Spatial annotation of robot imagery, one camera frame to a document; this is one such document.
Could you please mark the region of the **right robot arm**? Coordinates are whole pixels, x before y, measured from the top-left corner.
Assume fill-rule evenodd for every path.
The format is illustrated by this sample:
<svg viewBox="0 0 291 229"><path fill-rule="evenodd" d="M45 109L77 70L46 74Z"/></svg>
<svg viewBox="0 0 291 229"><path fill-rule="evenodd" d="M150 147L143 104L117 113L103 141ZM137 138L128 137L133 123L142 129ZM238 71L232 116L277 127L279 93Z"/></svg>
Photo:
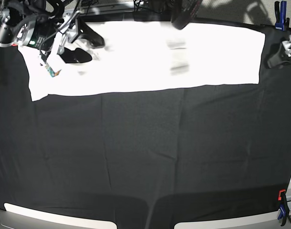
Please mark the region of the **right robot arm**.
<svg viewBox="0 0 291 229"><path fill-rule="evenodd" d="M85 40L91 49L105 46L101 35L81 18L78 0L73 11L65 14L69 0L0 0L0 47L14 45L37 49L44 63L53 56L65 63L89 62L83 49L67 49L66 44Z"/></svg>

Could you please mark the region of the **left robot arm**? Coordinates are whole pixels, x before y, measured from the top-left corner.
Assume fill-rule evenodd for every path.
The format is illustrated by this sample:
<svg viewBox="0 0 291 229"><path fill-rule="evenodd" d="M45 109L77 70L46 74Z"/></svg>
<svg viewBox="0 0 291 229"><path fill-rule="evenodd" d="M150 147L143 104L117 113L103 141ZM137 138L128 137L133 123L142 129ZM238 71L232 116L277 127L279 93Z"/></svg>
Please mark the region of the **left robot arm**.
<svg viewBox="0 0 291 229"><path fill-rule="evenodd" d="M284 66L291 66L291 34L287 40L280 43L267 60L269 69L281 69Z"/></svg>

